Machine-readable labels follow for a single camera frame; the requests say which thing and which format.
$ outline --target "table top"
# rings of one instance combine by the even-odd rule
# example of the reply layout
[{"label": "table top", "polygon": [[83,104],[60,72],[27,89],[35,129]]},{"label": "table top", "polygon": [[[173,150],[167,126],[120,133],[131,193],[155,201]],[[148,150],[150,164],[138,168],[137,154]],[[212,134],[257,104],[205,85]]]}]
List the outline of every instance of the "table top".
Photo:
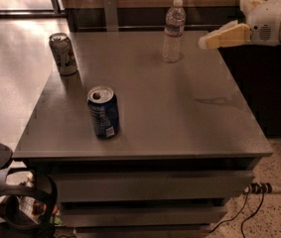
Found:
[{"label": "table top", "polygon": [[[71,33],[78,73],[56,69],[13,158],[137,160],[263,157],[272,150],[218,51],[203,51],[205,32],[185,32],[180,60],[162,59],[163,33]],[[98,139],[87,93],[110,86],[120,132]]]}]

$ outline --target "cable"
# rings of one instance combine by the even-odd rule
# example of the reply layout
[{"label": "cable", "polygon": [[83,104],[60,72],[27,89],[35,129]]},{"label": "cable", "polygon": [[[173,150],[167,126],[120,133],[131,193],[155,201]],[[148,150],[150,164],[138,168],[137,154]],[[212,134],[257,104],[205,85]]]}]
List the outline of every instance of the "cable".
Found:
[{"label": "cable", "polygon": [[76,238],[74,235],[61,235],[59,238]]},{"label": "cable", "polygon": [[216,231],[216,229],[223,223],[226,223],[226,222],[230,222],[230,221],[233,221],[239,214],[240,212],[243,210],[243,208],[246,206],[246,203],[247,203],[247,200],[248,200],[248,196],[249,196],[249,193],[246,194],[246,198],[245,198],[245,201],[241,207],[241,209],[238,211],[238,213],[231,219],[227,219],[227,220],[223,220],[222,222],[220,222],[213,230],[210,231],[210,234],[213,233],[214,231]]},{"label": "cable", "polygon": [[261,206],[262,206],[262,204],[263,204],[264,198],[265,198],[265,192],[262,191],[261,201],[260,201],[260,204],[258,205],[257,209],[255,210],[254,213],[252,213],[249,217],[247,217],[246,219],[244,219],[244,220],[242,221],[241,226],[240,226],[240,229],[241,229],[241,234],[242,234],[242,237],[243,237],[243,238],[246,238],[246,236],[245,236],[245,234],[244,234],[244,232],[243,232],[243,225],[244,225],[244,223],[245,223],[246,221],[248,221],[249,219],[251,219],[252,217],[254,217],[254,216],[258,213],[258,211],[260,210],[260,208],[261,208]]}]

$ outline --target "plastic bottle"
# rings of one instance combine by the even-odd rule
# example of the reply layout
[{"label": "plastic bottle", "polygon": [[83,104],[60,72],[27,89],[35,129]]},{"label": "plastic bottle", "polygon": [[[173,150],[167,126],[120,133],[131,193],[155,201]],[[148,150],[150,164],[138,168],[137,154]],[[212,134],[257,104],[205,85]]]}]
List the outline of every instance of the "plastic bottle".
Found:
[{"label": "plastic bottle", "polygon": [[186,12],[183,9],[183,0],[174,0],[166,16],[164,28],[163,60],[174,62],[180,56],[181,36],[186,23]]}]

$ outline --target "blue can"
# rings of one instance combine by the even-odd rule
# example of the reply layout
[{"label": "blue can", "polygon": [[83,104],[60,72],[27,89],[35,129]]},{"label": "blue can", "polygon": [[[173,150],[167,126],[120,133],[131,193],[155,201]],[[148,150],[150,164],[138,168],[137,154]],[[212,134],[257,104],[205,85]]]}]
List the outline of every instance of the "blue can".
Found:
[{"label": "blue can", "polygon": [[119,131],[117,97],[105,85],[94,87],[87,97],[94,134],[102,139],[111,138]]}]

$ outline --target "power cord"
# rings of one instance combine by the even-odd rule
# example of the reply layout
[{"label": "power cord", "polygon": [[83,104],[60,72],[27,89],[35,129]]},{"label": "power cord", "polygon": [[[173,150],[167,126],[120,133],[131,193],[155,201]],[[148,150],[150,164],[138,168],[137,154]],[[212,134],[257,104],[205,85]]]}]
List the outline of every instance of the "power cord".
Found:
[{"label": "power cord", "polygon": [[216,229],[223,223],[226,223],[226,222],[230,222],[230,221],[233,221],[236,217],[238,217],[238,215],[241,213],[241,211],[243,210],[243,208],[246,206],[246,203],[247,203],[247,200],[248,200],[248,196],[249,196],[249,193],[246,194],[246,197],[245,197],[245,201],[241,207],[241,209],[238,211],[238,213],[233,217],[233,218],[230,218],[230,219],[227,219],[227,220],[223,220],[222,222],[220,222],[214,229],[212,229],[210,231],[210,233],[213,233],[214,231],[216,231]]},{"label": "power cord", "polygon": [[61,235],[58,238],[76,238],[74,235]]},{"label": "power cord", "polygon": [[[260,183],[256,183],[256,186],[257,186],[256,191],[259,192],[259,193],[261,192],[261,193],[262,193],[262,197],[261,197],[261,200],[260,200],[260,203],[259,203],[257,209],[256,209],[249,217],[245,218],[245,219],[241,222],[240,229],[241,229],[241,234],[242,234],[242,237],[243,237],[243,238],[246,238],[246,236],[245,236],[245,234],[244,234],[244,231],[243,231],[243,226],[244,226],[245,222],[248,221],[249,219],[253,218],[253,217],[258,213],[258,211],[260,210],[260,208],[261,208],[261,206],[262,206],[262,204],[263,204],[263,201],[264,201],[264,198],[265,198],[265,193],[268,192],[268,190],[267,190],[264,186],[262,186]],[[247,191],[245,192],[246,197],[245,197],[244,203],[243,203],[241,209],[238,211],[238,213],[237,213],[233,218],[227,219],[227,220],[223,220],[222,222],[220,222],[214,229],[212,229],[212,230],[210,231],[210,233],[213,233],[214,231],[216,231],[216,229],[217,229],[221,224],[226,223],[226,222],[233,221],[233,220],[242,212],[242,210],[244,209],[244,207],[245,207],[245,205],[246,205],[246,203],[247,203],[247,200],[248,200],[248,196],[249,196],[249,194],[250,194],[251,192],[254,193],[254,191],[251,191],[251,190],[247,190]]]},{"label": "power cord", "polygon": [[260,210],[260,208],[261,208],[261,206],[263,204],[264,198],[265,198],[265,192],[262,190],[262,196],[261,196],[261,200],[260,200],[259,206],[257,207],[257,209],[249,217],[247,217],[246,219],[244,219],[242,221],[240,229],[241,229],[241,234],[242,234],[243,238],[246,238],[246,236],[245,236],[245,234],[243,232],[243,225],[245,224],[246,221],[248,221],[249,219],[253,218],[258,213],[258,211]]}]

